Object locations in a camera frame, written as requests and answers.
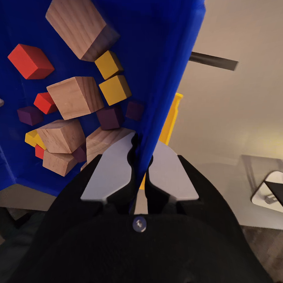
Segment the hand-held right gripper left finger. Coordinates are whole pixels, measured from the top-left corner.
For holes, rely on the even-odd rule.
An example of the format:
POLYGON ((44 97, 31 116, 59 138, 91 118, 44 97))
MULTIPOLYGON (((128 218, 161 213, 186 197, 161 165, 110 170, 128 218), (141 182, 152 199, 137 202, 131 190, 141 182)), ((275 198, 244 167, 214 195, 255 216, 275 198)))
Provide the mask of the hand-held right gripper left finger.
POLYGON ((82 193, 82 201, 113 204, 118 213, 130 213, 136 196, 134 163, 137 141, 137 133, 131 132, 101 155, 82 193))

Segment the yellow plastic box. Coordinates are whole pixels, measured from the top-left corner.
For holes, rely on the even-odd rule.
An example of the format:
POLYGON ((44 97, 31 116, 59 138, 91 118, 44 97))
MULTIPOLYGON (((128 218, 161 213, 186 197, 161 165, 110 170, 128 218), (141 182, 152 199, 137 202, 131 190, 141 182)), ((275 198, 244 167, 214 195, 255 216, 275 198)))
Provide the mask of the yellow plastic box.
POLYGON ((163 128, 159 136, 159 141, 167 146, 169 145, 169 141, 171 139, 171 135, 179 112, 179 104, 182 98, 182 94, 175 94, 174 100, 171 104, 170 110, 168 112, 167 118, 164 122, 163 128))

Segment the black tape strip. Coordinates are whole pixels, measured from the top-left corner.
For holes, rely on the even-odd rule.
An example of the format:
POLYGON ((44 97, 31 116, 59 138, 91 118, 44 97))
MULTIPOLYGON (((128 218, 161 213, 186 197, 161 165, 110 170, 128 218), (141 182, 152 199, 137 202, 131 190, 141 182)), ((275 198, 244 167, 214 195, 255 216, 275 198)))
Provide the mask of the black tape strip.
POLYGON ((201 54, 198 52, 192 52, 189 61, 231 71, 234 71, 238 64, 238 61, 235 60, 201 54))

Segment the blue plastic box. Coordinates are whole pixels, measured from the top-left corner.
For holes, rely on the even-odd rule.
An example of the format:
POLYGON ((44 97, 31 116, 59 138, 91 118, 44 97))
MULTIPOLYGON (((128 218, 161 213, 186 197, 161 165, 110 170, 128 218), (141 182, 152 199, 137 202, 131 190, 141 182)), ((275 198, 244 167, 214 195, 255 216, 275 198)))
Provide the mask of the blue plastic box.
MULTIPOLYGON (((114 136, 138 134, 136 178, 140 183, 164 121, 192 53, 205 14, 204 1, 96 1, 122 35, 95 60, 94 72, 106 105, 92 115, 81 117, 86 125, 87 162, 101 154, 110 142, 98 142, 95 130, 117 131, 114 136)), ((28 187, 58 196, 80 172, 79 163, 65 176, 43 167, 41 147, 31 147, 35 177, 16 179, 1 170, 1 191, 13 186, 28 187)))

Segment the pile of wooden cubes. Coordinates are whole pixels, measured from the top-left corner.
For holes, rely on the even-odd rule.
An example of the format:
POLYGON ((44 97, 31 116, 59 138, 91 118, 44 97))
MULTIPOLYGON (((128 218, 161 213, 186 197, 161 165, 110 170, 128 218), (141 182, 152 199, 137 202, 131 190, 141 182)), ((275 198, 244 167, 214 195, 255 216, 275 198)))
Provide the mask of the pile of wooden cubes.
POLYGON ((86 143, 79 119, 108 99, 94 62, 119 35, 96 1, 1 1, 1 170, 10 180, 27 170, 40 176, 31 147, 63 177, 81 163, 73 154, 86 143))

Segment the white rounded device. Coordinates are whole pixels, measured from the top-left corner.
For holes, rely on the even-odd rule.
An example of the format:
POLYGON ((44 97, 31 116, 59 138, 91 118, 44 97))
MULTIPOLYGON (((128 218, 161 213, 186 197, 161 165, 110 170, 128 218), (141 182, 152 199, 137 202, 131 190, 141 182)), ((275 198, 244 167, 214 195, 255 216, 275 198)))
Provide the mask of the white rounded device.
POLYGON ((273 171, 261 182, 251 197, 257 206, 283 212, 283 173, 273 171))

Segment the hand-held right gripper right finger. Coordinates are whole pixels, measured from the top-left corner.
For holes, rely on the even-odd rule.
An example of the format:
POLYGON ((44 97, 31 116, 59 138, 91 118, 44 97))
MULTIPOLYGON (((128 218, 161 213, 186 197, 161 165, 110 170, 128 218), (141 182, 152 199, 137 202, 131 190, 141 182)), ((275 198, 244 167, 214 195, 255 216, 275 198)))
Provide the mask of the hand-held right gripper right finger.
POLYGON ((145 174, 148 214, 159 214, 169 204, 199 200, 178 155, 158 141, 145 174))

